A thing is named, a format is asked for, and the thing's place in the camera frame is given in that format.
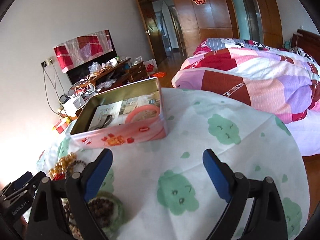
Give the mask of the red white carton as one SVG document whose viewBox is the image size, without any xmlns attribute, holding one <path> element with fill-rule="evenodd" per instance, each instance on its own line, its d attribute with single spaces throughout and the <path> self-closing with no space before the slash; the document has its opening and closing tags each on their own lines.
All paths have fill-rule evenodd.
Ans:
<svg viewBox="0 0 320 240">
<path fill-rule="evenodd" d="M 70 124 L 70 120 L 68 118 L 62 119 L 53 126 L 53 131 L 57 132 L 58 134 L 61 134 L 63 131 L 65 131 L 68 128 L 69 124 Z"/>
</svg>

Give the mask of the white cloth green clouds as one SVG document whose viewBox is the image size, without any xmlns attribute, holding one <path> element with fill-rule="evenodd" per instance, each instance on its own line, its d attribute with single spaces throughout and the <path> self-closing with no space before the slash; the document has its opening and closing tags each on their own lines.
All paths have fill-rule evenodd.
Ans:
<svg viewBox="0 0 320 240">
<path fill-rule="evenodd" d="M 233 172 L 248 179 L 271 177 L 283 205 L 287 239 L 306 225 L 309 186 L 302 156 L 282 121 L 275 115 L 204 90 L 161 88 L 168 126 L 163 139 L 107 149 L 113 162 L 97 192 L 115 195 L 125 220 L 110 239 L 208 239 L 225 210 L 203 165 L 211 149 Z M 37 162 L 50 174 L 67 154 L 90 163 L 105 148 L 82 148 L 70 138 L 73 122 Z M 244 231 L 253 199 L 232 237 Z"/>
</svg>

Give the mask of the white box device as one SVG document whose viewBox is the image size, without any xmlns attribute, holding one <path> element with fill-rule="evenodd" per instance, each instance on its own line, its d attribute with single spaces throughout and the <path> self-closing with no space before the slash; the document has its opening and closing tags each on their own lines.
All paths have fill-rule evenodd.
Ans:
<svg viewBox="0 0 320 240">
<path fill-rule="evenodd" d="M 68 116 L 76 116 L 76 112 L 79 109 L 83 109 L 85 106 L 85 101 L 82 98 L 82 96 L 71 96 L 70 99 L 63 104 L 63 110 L 62 112 L 65 113 Z"/>
</svg>

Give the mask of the black television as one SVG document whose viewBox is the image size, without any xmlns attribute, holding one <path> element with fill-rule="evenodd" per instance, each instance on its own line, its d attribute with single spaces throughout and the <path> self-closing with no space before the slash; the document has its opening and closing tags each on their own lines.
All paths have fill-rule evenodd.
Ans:
<svg viewBox="0 0 320 240">
<path fill-rule="evenodd" d="M 85 77 L 90 73 L 89 71 L 89 66 L 93 64 L 93 62 L 103 64 L 106 63 L 107 61 L 110 61 L 111 59 L 117 57 L 117 52 L 116 50 L 114 52 L 107 53 L 103 56 L 97 57 L 96 59 L 93 59 L 87 63 L 84 63 L 72 70 L 69 70 L 67 72 L 68 78 L 71 81 L 71 84 L 75 84 L 78 82 L 81 78 Z"/>
</svg>

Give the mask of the pink cookie tin box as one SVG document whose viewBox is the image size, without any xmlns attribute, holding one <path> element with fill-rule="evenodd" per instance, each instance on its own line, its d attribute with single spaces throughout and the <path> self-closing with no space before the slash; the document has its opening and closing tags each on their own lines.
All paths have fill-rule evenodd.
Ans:
<svg viewBox="0 0 320 240">
<path fill-rule="evenodd" d="M 82 148 L 109 148 L 167 134 L 161 84 L 153 77 L 90 98 L 69 136 Z"/>
</svg>

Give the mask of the patchwork pink red quilt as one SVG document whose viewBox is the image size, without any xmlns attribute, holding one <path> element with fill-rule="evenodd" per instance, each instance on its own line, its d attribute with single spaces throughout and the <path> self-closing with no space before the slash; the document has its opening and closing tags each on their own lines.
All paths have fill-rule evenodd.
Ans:
<svg viewBox="0 0 320 240">
<path fill-rule="evenodd" d="M 286 124 L 319 111 L 319 65 L 299 47 L 284 51 L 252 40 L 207 38 L 171 83 L 240 101 Z"/>
</svg>

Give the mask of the patchwork cloth on television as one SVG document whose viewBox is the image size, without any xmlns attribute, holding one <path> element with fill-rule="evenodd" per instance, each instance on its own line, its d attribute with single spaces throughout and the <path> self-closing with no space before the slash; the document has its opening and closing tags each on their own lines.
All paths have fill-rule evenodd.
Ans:
<svg viewBox="0 0 320 240">
<path fill-rule="evenodd" d="M 115 51 L 109 30 L 79 36 L 55 46 L 53 50 L 63 73 Z"/>
</svg>

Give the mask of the wooden tv cabinet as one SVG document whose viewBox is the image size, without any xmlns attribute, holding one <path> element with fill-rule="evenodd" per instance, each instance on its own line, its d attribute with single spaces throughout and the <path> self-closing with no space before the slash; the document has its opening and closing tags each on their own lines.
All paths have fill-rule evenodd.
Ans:
<svg viewBox="0 0 320 240">
<path fill-rule="evenodd" d="M 133 83 L 136 81 L 145 80 L 149 77 L 144 61 L 137 64 L 131 64 L 130 58 L 125 58 L 117 63 L 114 67 L 109 66 L 106 69 L 101 70 L 97 75 L 89 74 L 84 80 L 80 80 L 71 86 L 70 91 L 80 92 L 80 89 L 85 89 L 89 84 L 92 84 L 95 88 L 103 82 L 114 80 L 115 83 L 111 84 L 111 87 L 105 90 L 120 87 Z"/>
</svg>

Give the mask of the red plastic bag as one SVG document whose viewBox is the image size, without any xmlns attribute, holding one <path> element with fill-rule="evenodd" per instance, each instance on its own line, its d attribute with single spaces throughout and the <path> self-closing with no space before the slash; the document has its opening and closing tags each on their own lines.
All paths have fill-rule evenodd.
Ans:
<svg viewBox="0 0 320 240">
<path fill-rule="evenodd" d="M 156 78 L 163 78 L 165 76 L 166 76 L 165 72 L 157 72 L 157 73 L 151 74 L 151 77 L 156 77 Z"/>
</svg>

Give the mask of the wooden headboard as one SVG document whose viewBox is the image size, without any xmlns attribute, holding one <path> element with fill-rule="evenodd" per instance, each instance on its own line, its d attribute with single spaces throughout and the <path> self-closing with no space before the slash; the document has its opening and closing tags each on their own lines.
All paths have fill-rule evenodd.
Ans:
<svg viewBox="0 0 320 240">
<path fill-rule="evenodd" d="M 298 29 L 292 35 L 291 47 L 299 47 L 311 55 L 319 64 L 320 61 L 320 36 L 312 32 Z"/>
</svg>

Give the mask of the wooden wardrobe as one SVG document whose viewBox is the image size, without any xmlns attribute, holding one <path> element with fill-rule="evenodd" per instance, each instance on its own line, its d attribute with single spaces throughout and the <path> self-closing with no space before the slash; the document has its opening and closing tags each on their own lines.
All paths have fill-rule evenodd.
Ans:
<svg viewBox="0 0 320 240">
<path fill-rule="evenodd" d="M 209 37 L 237 38 L 239 26 L 232 0 L 174 0 L 188 55 Z M 256 0 L 261 17 L 263 44 L 280 48 L 283 43 L 280 14 L 276 0 Z"/>
</svg>

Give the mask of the wooden door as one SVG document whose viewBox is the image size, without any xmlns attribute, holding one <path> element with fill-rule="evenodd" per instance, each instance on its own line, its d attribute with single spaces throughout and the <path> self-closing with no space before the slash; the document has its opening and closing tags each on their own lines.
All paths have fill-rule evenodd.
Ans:
<svg viewBox="0 0 320 240">
<path fill-rule="evenodd" d="M 157 64 L 162 63 L 166 58 L 166 52 L 162 40 L 161 31 L 157 25 L 156 14 L 150 0 L 136 0 L 142 17 L 144 29 L 148 37 L 153 58 Z"/>
</svg>

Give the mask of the wall power socket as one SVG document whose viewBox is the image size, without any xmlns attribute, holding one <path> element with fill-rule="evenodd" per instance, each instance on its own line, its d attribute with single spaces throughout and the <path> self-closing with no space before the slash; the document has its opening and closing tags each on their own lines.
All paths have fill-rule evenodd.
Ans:
<svg viewBox="0 0 320 240">
<path fill-rule="evenodd" d="M 47 58 L 45 61 L 43 61 L 43 62 L 41 63 L 41 66 L 42 66 L 42 68 L 45 68 L 45 67 L 47 67 L 47 66 L 49 66 L 49 65 L 52 65 L 53 62 L 54 62 L 53 58 L 50 57 L 50 58 Z"/>
</svg>

